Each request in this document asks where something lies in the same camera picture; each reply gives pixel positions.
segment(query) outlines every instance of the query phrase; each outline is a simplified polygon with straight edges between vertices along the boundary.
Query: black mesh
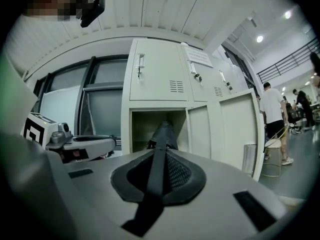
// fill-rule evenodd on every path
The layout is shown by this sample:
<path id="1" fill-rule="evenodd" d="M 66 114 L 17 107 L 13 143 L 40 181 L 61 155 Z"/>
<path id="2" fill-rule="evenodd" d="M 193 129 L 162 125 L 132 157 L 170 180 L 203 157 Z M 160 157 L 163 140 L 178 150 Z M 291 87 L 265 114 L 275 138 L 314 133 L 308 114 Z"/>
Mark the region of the black mesh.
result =
<path id="1" fill-rule="evenodd" d="M 153 156 L 141 162 L 127 173 L 128 181 L 143 193 L 146 191 Z M 163 195 L 166 195 L 188 182 L 191 171 L 178 160 L 166 155 L 164 165 Z"/>

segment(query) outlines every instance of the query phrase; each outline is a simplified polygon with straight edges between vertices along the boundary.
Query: robotic device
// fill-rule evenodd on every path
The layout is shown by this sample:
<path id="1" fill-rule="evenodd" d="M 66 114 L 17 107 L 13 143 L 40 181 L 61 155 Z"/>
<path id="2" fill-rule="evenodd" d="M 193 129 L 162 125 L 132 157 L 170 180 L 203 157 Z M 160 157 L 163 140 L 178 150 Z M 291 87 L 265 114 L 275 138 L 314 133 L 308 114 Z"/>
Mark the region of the robotic device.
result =
<path id="1" fill-rule="evenodd" d="M 73 136 L 67 123 L 55 122 L 39 113 L 30 113 L 21 133 L 36 141 L 44 150 L 58 153 L 63 163 L 90 161 L 107 155 L 116 147 L 116 140 L 108 136 Z"/>
<path id="2" fill-rule="evenodd" d="M 34 141 L 1 135 L 1 163 L 15 195 L 59 238 L 270 238 L 286 213 L 276 195 L 230 165 L 175 149 L 170 122 L 162 126 L 153 149 L 65 165 Z"/>

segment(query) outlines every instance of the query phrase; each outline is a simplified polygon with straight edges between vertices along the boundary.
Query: black metal railing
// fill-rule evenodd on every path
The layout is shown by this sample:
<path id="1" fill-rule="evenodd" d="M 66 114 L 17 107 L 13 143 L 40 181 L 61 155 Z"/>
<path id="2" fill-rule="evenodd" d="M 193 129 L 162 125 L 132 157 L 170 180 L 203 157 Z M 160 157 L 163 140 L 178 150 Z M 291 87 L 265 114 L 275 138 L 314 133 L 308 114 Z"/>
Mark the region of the black metal railing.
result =
<path id="1" fill-rule="evenodd" d="M 267 67 L 265 70 L 260 71 L 257 75 L 259 76 L 261 83 L 263 84 L 273 78 L 281 76 L 285 72 L 308 61 L 311 52 L 315 52 L 316 54 L 320 53 L 320 44 L 317 38 L 311 40 L 287 57 L 279 60 L 277 63 Z"/>

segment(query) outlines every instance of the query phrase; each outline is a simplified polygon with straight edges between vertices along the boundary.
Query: person in white t-shirt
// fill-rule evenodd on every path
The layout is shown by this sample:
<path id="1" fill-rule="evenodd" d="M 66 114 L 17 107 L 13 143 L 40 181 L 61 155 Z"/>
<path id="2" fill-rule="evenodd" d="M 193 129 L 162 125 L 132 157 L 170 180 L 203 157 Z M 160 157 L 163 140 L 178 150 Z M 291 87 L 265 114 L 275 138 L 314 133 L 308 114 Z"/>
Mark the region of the person in white t-shirt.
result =
<path id="1" fill-rule="evenodd" d="M 266 124 L 266 132 L 271 139 L 275 135 L 281 137 L 281 153 L 282 153 L 282 165 L 290 165 L 294 160 L 287 156 L 287 137 L 285 136 L 285 124 L 289 125 L 288 114 L 285 105 L 284 98 L 281 96 L 277 89 L 271 88 L 270 83 L 266 82 L 263 85 L 264 94 L 260 100 L 260 111 L 263 114 L 264 123 Z M 264 159 L 267 160 L 270 157 L 267 154 Z"/>

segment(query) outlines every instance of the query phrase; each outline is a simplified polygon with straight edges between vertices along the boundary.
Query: round light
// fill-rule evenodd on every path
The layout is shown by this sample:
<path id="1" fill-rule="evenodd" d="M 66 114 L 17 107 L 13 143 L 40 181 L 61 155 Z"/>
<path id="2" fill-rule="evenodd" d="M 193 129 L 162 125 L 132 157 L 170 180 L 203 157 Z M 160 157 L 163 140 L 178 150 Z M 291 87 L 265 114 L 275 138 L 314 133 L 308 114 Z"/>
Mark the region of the round light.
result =
<path id="1" fill-rule="evenodd" d="M 285 14 L 284 14 L 284 17 L 286 18 L 286 19 L 289 19 L 290 17 L 291 17 L 291 11 L 287 11 Z"/>
<path id="2" fill-rule="evenodd" d="M 259 35 L 259 36 L 256 38 L 256 41 L 257 41 L 258 43 L 261 43 L 263 39 L 264 39 L 264 37 L 263 37 L 262 35 Z"/>

